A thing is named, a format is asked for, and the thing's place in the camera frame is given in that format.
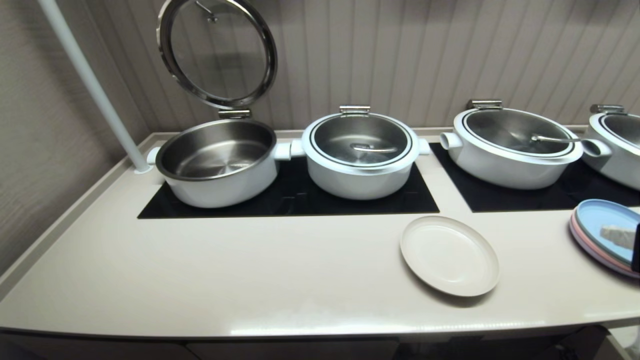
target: stainless steel lid rim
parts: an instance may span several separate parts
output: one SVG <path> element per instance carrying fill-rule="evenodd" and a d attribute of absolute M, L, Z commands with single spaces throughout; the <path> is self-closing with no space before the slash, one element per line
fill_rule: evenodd
<path fill-rule="evenodd" d="M 318 130 L 319 127 L 321 127 L 325 122 L 329 121 L 329 120 L 333 120 L 336 118 L 346 118 L 346 117 L 350 117 L 353 115 L 346 115 L 346 114 L 333 114 L 333 115 L 328 115 L 323 117 L 323 121 L 319 121 L 316 123 L 314 123 L 315 125 L 313 126 L 309 139 L 311 141 L 311 146 L 313 146 L 314 150 L 316 152 L 318 152 L 320 155 L 324 156 L 326 159 L 330 160 L 330 161 L 334 161 L 336 163 L 340 163 L 343 165 L 347 165 L 349 167 L 357 167 L 357 168 L 362 168 L 362 169 L 367 169 L 367 168 L 381 168 L 384 167 L 387 164 L 390 163 L 394 163 L 396 161 L 399 161 L 401 159 L 403 159 L 411 150 L 413 144 L 415 143 L 411 137 L 411 133 L 410 130 L 408 131 L 407 129 L 405 129 L 405 127 L 403 126 L 398 126 L 398 121 L 396 119 L 393 119 L 392 117 L 388 117 L 386 115 L 381 115 L 381 114 L 376 114 L 376 113 L 369 113 L 367 114 L 367 116 L 373 116 L 373 117 L 378 117 L 384 120 L 387 120 L 389 122 L 391 122 L 393 125 L 398 126 L 404 133 L 405 137 L 406 137 L 406 141 L 407 141 L 407 146 L 402 150 L 402 152 L 400 153 L 400 155 L 387 160 L 387 161 L 382 161 L 380 163 L 372 163 L 372 164 L 354 164 L 354 163 L 349 163 L 348 161 L 342 161 L 340 159 L 337 159 L 333 156 L 330 156 L 329 154 L 325 153 L 320 146 L 318 146 L 317 142 L 316 142 L 316 131 Z"/>
<path fill-rule="evenodd" d="M 377 113 L 371 113 L 370 115 L 391 119 L 392 121 L 394 121 L 395 125 L 402 127 L 402 129 L 409 134 L 410 147 L 406 155 L 404 155 L 401 159 L 398 159 L 397 161 L 388 163 L 386 165 L 378 166 L 378 167 L 356 167 L 351 165 L 345 165 L 345 164 L 337 163 L 335 161 L 332 161 L 324 157 L 319 152 L 317 152 L 314 146 L 312 145 L 312 140 L 311 140 L 312 132 L 318 124 L 324 122 L 327 119 L 334 118 L 338 115 L 340 114 L 331 114 L 314 121 L 313 123 L 311 123 L 311 125 L 307 126 L 304 133 L 302 134 L 302 139 L 301 139 L 302 147 L 303 147 L 303 150 L 305 151 L 305 154 L 310 160 L 318 163 L 319 165 L 329 168 L 333 171 L 340 172 L 343 174 L 348 174 L 348 175 L 376 176 L 376 175 L 389 174 L 392 172 L 402 170 L 407 166 L 410 166 L 411 164 L 413 164 L 413 162 L 418 158 L 418 155 L 420 152 L 420 149 L 418 147 L 418 136 L 413 132 L 413 130 L 411 130 L 411 128 L 409 128 L 407 125 L 403 124 L 402 122 L 396 119 L 387 117 L 385 115 L 377 114 Z"/>
<path fill-rule="evenodd" d="M 230 6 L 239 9 L 256 29 L 264 48 L 266 64 L 265 73 L 260 85 L 250 94 L 236 99 L 227 99 L 215 96 L 194 84 L 194 82 L 187 77 L 178 64 L 175 53 L 173 52 L 173 45 L 171 41 L 173 23 L 180 9 L 190 1 L 192 0 L 166 0 L 160 10 L 160 14 L 158 15 L 158 25 L 156 28 L 156 41 L 164 66 L 183 89 L 187 90 L 189 94 L 194 95 L 207 105 L 223 110 L 233 110 L 253 104 L 271 88 L 271 85 L 273 85 L 275 81 L 278 69 L 278 55 L 276 52 L 275 41 L 266 22 L 262 16 L 260 16 L 260 13 L 245 0 L 224 0 Z"/>
<path fill-rule="evenodd" d="M 640 147 L 634 145 L 628 140 L 622 138 L 615 131 L 612 131 L 611 129 L 609 129 L 609 126 L 607 126 L 604 120 L 606 117 L 611 115 L 613 114 L 607 114 L 607 113 L 594 114 L 589 118 L 589 125 L 593 128 L 594 131 L 596 131 L 598 134 L 604 137 L 607 141 L 613 143 L 614 145 L 617 145 L 620 149 L 630 152 L 633 155 L 640 156 Z M 626 114 L 624 116 L 635 118 L 640 122 L 640 116 L 631 115 L 631 114 Z"/>
<path fill-rule="evenodd" d="M 522 110 L 515 110 L 515 109 L 508 109 L 508 108 L 505 108 L 505 110 L 517 111 L 520 113 L 524 113 L 526 115 L 535 116 L 540 119 L 549 121 L 551 124 L 559 126 L 559 128 L 561 128 L 569 136 L 569 138 L 577 138 L 575 134 L 573 134 L 571 131 L 566 130 L 564 126 L 548 118 L 542 117 L 534 113 L 522 111 Z M 467 141 L 482 150 L 485 150 L 487 152 L 490 152 L 494 155 L 497 155 L 503 158 L 507 158 L 515 161 L 521 161 L 524 163 L 539 164 L 539 165 L 545 165 L 545 164 L 562 165 L 562 164 L 572 163 L 578 160 L 582 156 L 581 145 L 575 145 L 571 147 L 571 150 L 568 151 L 566 154 L 562 154 L 562 155 L 553 154 L 553 156 L 539 156 L 538 154 L 535 154 L 535 153 L 507 150 L 497 144 L 491 143 L 485 139 L 478 137 L 475 133 L 470 131 L 465 126 L 464 124 L 465 118 L 468 115 L 475 113 L 477 111 L 484 111 L 484 110 L 470 109 L 457 114 L 456 118 L 454 119 L 454 132 L 458 136 L 460 136 L 460 138 L 464 139 L 464 141 Z"/>
<path fill-rule="evenodd" d="M 239 169 L 237 169 L 235 171 L 232 171 L 232 172 L 226 172 L 226 173 L 218 175 L 218 176 L 208 176 L 208 177 L 186 177 L 186 176 L 180 176 L 180 175 L 177 175 L 177 174 L 174 174 L 174 173 L 168 171 L 163 166 L 163 156 L 164 156 L 164 154 L 171 147 L 171 145 L 173 143 L 175 143 L 176 141 L 178 141 L 181 137 L 183 137 L 183 136 L 185 136 L 187 134 L 193 133 L 195 131 L 198 131 L 199 129 L 203 129 L 205 127 L 215 126 L 216 124 L 225 124 L 225 123 L 229 123 L 229 122 L 240 122 L 240 123 L 250 124 L 250 125 L 253 125 L 253 126 L 259 126 L 259 127 L 263 128 L 264 130 L 266 130 L 267 132 L 269 132 L 269 134 L 271 135 L 271 145 L 265 151 L 265 153 L 259 159 L 255 160 L 251 165 L 248 165 L 248 166 L 243 167 L 243 168 L 239 168 Z M 167 142 L 165 142 L 160 147 L 160 150 L 158 151 L 158 154 L 157 154 L 156 166 L 158 167 L 158 171 L 160 171 L 160 173 L 162 175 L 164 175 L 166 177 L 169 177 L 170 179 L 180 180 L 180 181 L 187 181 L 187 182 L 213 181 L 215 179 L 221 179 L 223 177 L 232 176 L 234 174 L 238 174 L 240 172 L 244 172 L 244 171 L 247 171 L 247 170 L 255 167 L 259 163 L 261 163 L 264 160 L 266 160 L 267 158 L 271 157 L 271 153 L 272 153 L 275 145 L 276 145 L 276 133 L 269 126 L 267 126 L 267 125 L 265 125 L 265 124 L 263 124 L 261 122 L 258 122 L 258 121 L 255 121 L 255 120 L 251 120 L 251 119 L 215 120 L 215 121 L 206 122 L 204 124 L 196 125 L 194 127 L 190 127 L 189 129 L 186 129 L 183 132 L 181 132 L 181 133 L 175 135 L 174 137 L 170 138 Z"/>

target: pot handle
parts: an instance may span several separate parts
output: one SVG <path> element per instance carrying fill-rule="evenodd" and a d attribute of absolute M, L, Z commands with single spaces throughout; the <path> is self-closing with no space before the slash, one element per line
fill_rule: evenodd
<path fill-rule="evenodd" d="M 160 146 L 154 147 L 147 154 L 147 163 L 149 165 L 155 165 L 156 164 L 156 158 L 158 156 L 158 151 L 160 151 Z"/>
<path fill-rule="evenodd" d="M 273 148 L 273 158 L 276 160 L 289 161 L 291 158 L 298 158 L 304 155 L 305 151 L 302 149 L 302 141 L 300 139 L 278 143 Z"/>
<path fill-rule="evenodd" d="M 608 158 L 611 156 L 611 148 L 600 140 L 582 139 L 584 154 L 590 158 Z"/>
<path fill-rule="evenodd" d="M 440 145 L 442 145 L 445 150 L 449 150 L 456 147 L 462 147 L 463 144 L 458 135 L 454 133 L 441 133 Z"/>
<path fill-rule="evenodd" d="M 420 155 L 431 154 L 431 147 L 429 146 L 429 142 L 426 139 L 418 139 L 418 148 L 420 149 Z"/>

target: gray wall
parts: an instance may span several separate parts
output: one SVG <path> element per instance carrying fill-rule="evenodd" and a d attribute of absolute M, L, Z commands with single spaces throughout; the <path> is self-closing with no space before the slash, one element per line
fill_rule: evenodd
<path fill-rule="evenodd" d="M 82 2 L 59 1 L 137 141 L 149 134 Z M 0 1 L 0 274 L 124 152 L 36 1 Z"/>
<path fill-rule="evenodd" d="M 88 0 L 149 128 L 175 131 L 215 111 L 188 97 L 162 64 L 155 26 L 163 2 Z M 565 124 L 585 124 L 594 102 L 640 113 L 637 0 L 252 3 L 280 59 L 274 87 L 252 108 L 277 129 L 302 129 L 342 103 L 368 103 L 412 126 L 445 126 L 471 97 L 499 97 Z M 198 24 L 187 25 L 189 46 L 202 55 L 211 44 Z M 204 66 L 214 67 L 209 58 Z"/>

